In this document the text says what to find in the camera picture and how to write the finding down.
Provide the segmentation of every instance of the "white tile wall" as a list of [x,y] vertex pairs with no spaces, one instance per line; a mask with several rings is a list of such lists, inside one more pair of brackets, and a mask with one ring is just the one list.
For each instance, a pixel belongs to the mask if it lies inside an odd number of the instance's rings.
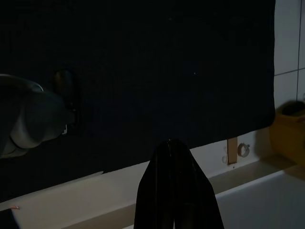
[[280,107],[286,102],[296,100],[297,71],[274,77],[274,105]]
[[274,73],[297,69],[301,0],[276,0]]
[[297,99],[299,101],[305,101],[305,69],[299,70]]
[[305,68],[305,0],[302,0],[299,68]]

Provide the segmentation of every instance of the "black fabric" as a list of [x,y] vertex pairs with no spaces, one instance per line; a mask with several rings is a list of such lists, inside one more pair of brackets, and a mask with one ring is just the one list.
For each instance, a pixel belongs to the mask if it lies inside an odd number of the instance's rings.
[[270,125],[274,2],[6,2],[0,71],[51,87],[72,69],[83,123],[0,161],[0,201],[148,161],[168,138],[193,148]]
[[19,229],[11,209],[0,211],[0,226],[4,229]]
[[134,229],[223,229],[208,178],[187,146],[163,142],[140,181]]

